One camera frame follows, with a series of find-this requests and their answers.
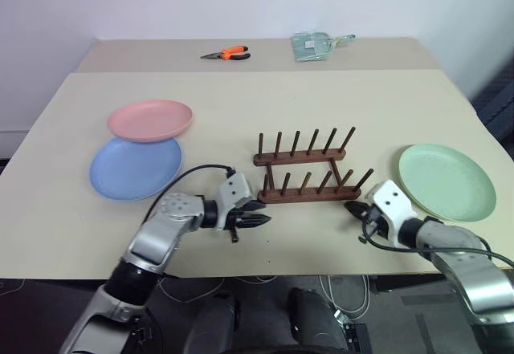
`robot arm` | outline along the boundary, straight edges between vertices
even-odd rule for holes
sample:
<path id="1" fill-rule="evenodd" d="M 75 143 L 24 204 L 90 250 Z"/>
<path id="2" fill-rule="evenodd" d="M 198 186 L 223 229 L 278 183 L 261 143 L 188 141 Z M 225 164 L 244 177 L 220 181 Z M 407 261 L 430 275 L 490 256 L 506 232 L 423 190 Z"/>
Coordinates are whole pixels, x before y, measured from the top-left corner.
<path id="1" fill-rule="evenodd" d="M 250 188 L 241 173 L 223 182 L 213 201 L 185 193 L 165 195 L 156 213 L 137 231 L 109 280 L 94 294 L 60 353 L 122 352 L 132 323 L 143 314 L 181 236 L 200 227 L 223 230 L 226 224 L 245 226 L 245 219 L 249 226 L 270 220 L 262 214 L 242 218 L 244 210 L 235 209 L 244 209 L 251 199 Z M 263 208 L 263 205 L 250 206 Z"/>
<path id="2" fill-rule="evenodd" d="M 484 254 L 441 252 L 437 248 L 481 249 L 478 236 L 463 227 L 447 226 L 435 218 L 418 219 L 409 198 L 392 182 L 376 185 L 366 195 L 371 206 L 358 214 L 368 234 L 377 232 L 391 245 L 427 250 L 430 260 L 449 280 L 484 353 L 514 352 L 514 289 L 507 275 Z"/>

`beige table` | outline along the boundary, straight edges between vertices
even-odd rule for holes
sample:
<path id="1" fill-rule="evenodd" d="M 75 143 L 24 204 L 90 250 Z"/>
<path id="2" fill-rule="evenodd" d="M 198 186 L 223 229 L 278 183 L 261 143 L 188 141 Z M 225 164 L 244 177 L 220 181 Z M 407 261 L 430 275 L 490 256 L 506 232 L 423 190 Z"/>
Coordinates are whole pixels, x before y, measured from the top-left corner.
<path id="1" fill-rule="evenodd" d="M 200 59 L 223 47 L 246 45 L 245 61 Z M 410 38 L 358 39 L 337 48 L 329 61 L 296 63 L 289 39 L 155 39 L 97 41 L 78 72 L 111 71 L 346 71 L 438 69 L 430 53 Z"/>
<path id="2" fill-rule="evenodd" d="M 257 134 L 271 149 L 278 130 L 283 144 L 295 130 L 332 127 L 342 140 L 357 131 L 341 171 L 354 179 L 369 167 L 364 185 L 396 178 L 399 154 L 410 144 L 435 142 L 465 152 L 489 174 L 498 195 L 494 213 L 464 226 L 485 237 L 494 250 L 514 258 L 512 240 L 514 166 L 479 122 L 472 107 L 438 70 L 281 71 L 189 73 L 81 73 L 67 77 L 0 176 L 0 276 L 104 279 L 136 232 L 151 199 L 110 201 L 90 186 L 94 154 L 112 138 L 110 112 L 138 100 L 174 99 L 194 111 L 194 122 L 178 140 L 186 170 L 217 162 L 233 165 L 257 190 L 263 169 L 251 163 Z M 312 165 L 320 181 L 328 165 Z M 276 168 L 277 181 L 292 172 L 298 185 L 305 166 Z M 223 180 L 218 171 L 187 177 L 177 189 L 212 195 Z M 271 274 L 390 274 L 433 271 L 422 258 L 375 250 L 357 241 L 359 224 L 341 202 L 270 205 L 273 220 L 228 233 L 187 234 L 167 272 L 179 276 Z"/>

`plate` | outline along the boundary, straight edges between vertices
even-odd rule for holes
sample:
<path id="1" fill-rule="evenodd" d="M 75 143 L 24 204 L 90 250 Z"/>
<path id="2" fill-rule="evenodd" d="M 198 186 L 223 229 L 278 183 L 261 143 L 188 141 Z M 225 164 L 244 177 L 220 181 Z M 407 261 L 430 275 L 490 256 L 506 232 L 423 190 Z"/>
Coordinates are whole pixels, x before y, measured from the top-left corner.
<path id="1" fill-rule="evenodd" d="M 89 178 L 100 195 L 133 201 L 164 189 L 181 165 L 182 151 L 175 139 L 133 143 L 117 137 L 96 154 Z"/>
<path id="2" fill-rule="evenodd" d="M 477 222 L 496 206 L 487 174 L 463 153 L 438 144 L 417 144 L 400 157 L 406 193 L 427 212 L 457 222 Z"/>
<path id="3" fill-rule="evenodd" d="M 107 126 L 116 136 L 137 143 L 175 137 L 191 124 L 193 112 L 177 101 L 148 100 L 116 110 Z"/>

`black cable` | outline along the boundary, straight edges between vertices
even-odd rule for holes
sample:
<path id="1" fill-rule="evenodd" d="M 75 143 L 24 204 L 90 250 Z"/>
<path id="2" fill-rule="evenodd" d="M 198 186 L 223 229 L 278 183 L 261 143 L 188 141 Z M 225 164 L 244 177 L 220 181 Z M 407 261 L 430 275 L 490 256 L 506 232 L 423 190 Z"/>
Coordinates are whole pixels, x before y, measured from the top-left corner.
<path id="1" fill-rule="evenodd" d="M 488 251 L 488 252 L 492 252 L 491 251 L 491 246 L 489 246 L 489 243 L 487 243 L 487 240 L 485 240 L 484 238 L 482 238 L 481 236 L 479 235 L 476 235 L 476 237 L 478 239 L 480 239 L 480 241 L 482 242 L 483 246 L 485 247 L 485 249 Z"/>
<path id="2" fill-rule="evenodd" d="M 232 167 L 229 167 L 228 165 L 221 165 L 221 164 L 204 164 L 204 165 L 199 165 L 198 167 L 194 167 L 192 169 L 189 169 L 187 171 L 185 171 L 182 175 L 180 175 L 179 177 L 177 177 L 175 180 L 173 180 L 171 183 L 169 183 L 163 190 L 161 193 L 159 193 L 157 195 L 157 197 L 155 198 L 155 200 L 153 201 L 152 205 L 150 206 L 150 208 L 148 208 L 148 211 L 146 212 L 146 215 L 145 215 L 145 218 L 143 219 L 143 222 L 146 222 L 148 220 L 148 218 L 150 217 L 150 214 L 152 214 L 152 211 L 153 209 L 155 208 L 155 205 L 159 202 L 159 200 L 161 200 L 161 197 L 163 197 L 165 195 L 166 192 L 168 192 L 168 190 L 173 187 L 175 184 L 177 184 L 180 180 L 182 180 L 184 177 L 186 177 L 187 175 L 189 175 L 190 173 L 194 172 L 194 171 L 198 171 L 199 169 L 205 169 L 205 168 L 220 168 L 220 169 L 225 169 L 227 171 L 227 173 L 233 173 L 235 172 L 234 169 Z"/>
<path id="3" fill-rule="evenodd" d="M 496 252 L 481 250 L 479 248 L 466 248 L 466 247 L 434 247 L 434 248 L 397 248 L 397 247 L 389 247 L 383 244 L 379 244 L 375 242 L 368 234 L 367 223 L 362 222 L 362 234 L 364 235 L 366 241 L 369 242 L 373 247 L 377 247 L 380 250 L 385 251 L 393 251 L 393 252 L 410 252 L 416 254 L 431 254 L 433 252 L 470 252 L 473 254 L 482 254 L 487 255 L 489 257 L 496 258 L 501 260 L 502 262 L 507 263 L 510 267 L 514 268 L 514 262 Z"/>
<path id="4" fill-rule="evenodd" d="M 157 319 L 155 319 L 155 316 L 153 316 L 153 313 L 150 311 L 150 308 L 147 306 L 146 309 L 146 315 L 150 319 L 150 322 L 152 322 L 153 326 L 156 328 L 157 332 L 159 333 L 159 352 L 161 354 L 165 354 L 165 341 L 164 341 L 164 335 L 162 334 L 162 329 L 159 323 L 157 322 Z"/>

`pliers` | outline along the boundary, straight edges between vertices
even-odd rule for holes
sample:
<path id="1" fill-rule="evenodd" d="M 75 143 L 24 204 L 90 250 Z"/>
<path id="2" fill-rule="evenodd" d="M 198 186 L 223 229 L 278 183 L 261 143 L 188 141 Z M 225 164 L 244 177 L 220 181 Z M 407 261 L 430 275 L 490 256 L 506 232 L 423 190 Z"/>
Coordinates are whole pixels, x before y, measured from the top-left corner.
<path id="1" fill-rule="evenodd" d="M 248 59 L 250 53 L 243 53 L 248 50 L 248 47 L 229 47 L 222 49 L 217 53 L 211 53 L 210 55 L 203 55 L 201 59 Z"/>

